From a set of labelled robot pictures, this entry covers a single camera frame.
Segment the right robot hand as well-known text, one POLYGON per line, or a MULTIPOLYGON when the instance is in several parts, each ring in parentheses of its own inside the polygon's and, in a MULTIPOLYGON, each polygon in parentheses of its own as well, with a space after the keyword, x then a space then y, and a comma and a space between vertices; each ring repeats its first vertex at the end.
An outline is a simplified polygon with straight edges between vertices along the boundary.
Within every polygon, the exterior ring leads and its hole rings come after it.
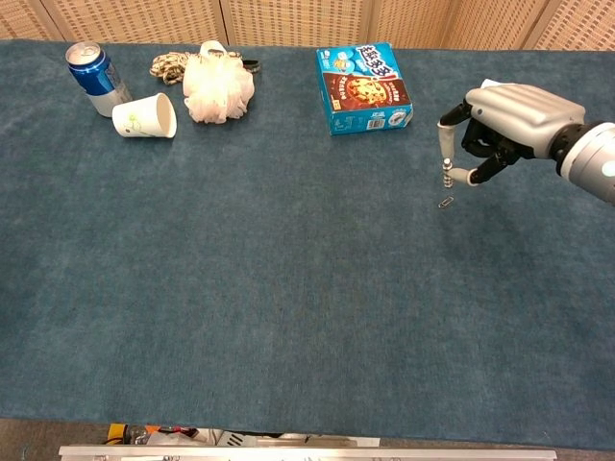
POLYGON ((437 123, 443 185, 477 186, 521 158, 551 158, 559 133, 582 128, 585 113, 580 104, 534 85, 485 81, 437 123), (454 166, 455 127, 463 122, 461 147, 483 160, 471 170, 454 166))

